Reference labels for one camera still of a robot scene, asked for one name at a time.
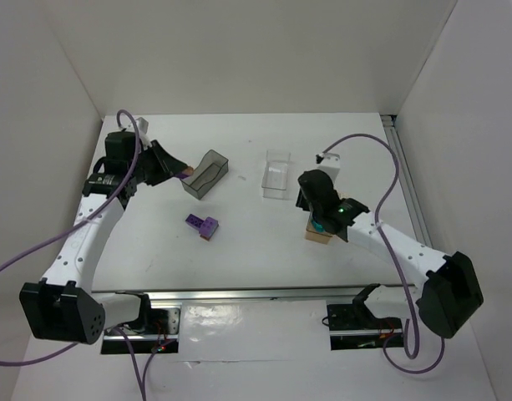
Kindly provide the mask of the teal lego brick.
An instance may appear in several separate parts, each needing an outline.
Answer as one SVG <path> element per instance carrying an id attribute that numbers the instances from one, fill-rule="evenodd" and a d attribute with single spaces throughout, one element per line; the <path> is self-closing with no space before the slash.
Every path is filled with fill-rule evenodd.
<path id="1" fill-rule="evenodd" d="M 324 232 L 325 231 L 323 226 L 320 223 L 318 223 L 314 218 L 311 218 L 311 223 L 312 223 L 312 227 L 315 230 L 315 232 Z"/>

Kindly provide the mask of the orange lego brick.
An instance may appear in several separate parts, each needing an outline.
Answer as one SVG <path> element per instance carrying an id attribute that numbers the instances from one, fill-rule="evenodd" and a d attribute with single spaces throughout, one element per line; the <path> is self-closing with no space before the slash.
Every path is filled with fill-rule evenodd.
<path id="1" fill-rule="evenodd" d="M 188 175 L 188 176 L 191 176 L 194 174 L 194 168 L 192 166 L 188 166 L 185 170 L 184 170 L 184 174 L 185 175 Z"/>

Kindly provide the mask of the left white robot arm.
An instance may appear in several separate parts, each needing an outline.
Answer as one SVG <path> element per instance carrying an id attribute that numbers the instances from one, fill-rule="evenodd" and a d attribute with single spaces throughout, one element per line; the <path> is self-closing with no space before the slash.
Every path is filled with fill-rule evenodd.
<path id="1" fill-rule="evenodd" d="M 42 278 L 25 283 L 19 293 L 37 339 L 93 344 L 103 331 L 117 326 L 143 332 L 156 316 L 149 296 L 142 292 L 93 296 L 94 274 L 138 185 L 155 186 L 180 178 L 189 167 L 157 140 L 136 139 L 126 129 L 108 134 L 104 147 L 104 156 L 84 183 L 74 222 L 78 229 L 67 237 Z"/>

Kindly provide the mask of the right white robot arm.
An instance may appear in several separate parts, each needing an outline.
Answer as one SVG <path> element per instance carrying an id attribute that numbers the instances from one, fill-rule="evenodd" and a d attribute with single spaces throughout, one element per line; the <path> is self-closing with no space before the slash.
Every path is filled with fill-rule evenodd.
<path id="1" fill-rule="evenodd" d="M 399 265 L 405 281 L 413 284 L 411 289 L 365 287 L 352 302 L 365 318 L 419 317 L 434 334 L 452 338 L 483 304 L 473 263 L 465 254 L 447 255 L 376 221 L 361 202 L 340 197 L 322 170 L 304 172 L 298 183 L 312 218 L 324 231 Z"/>

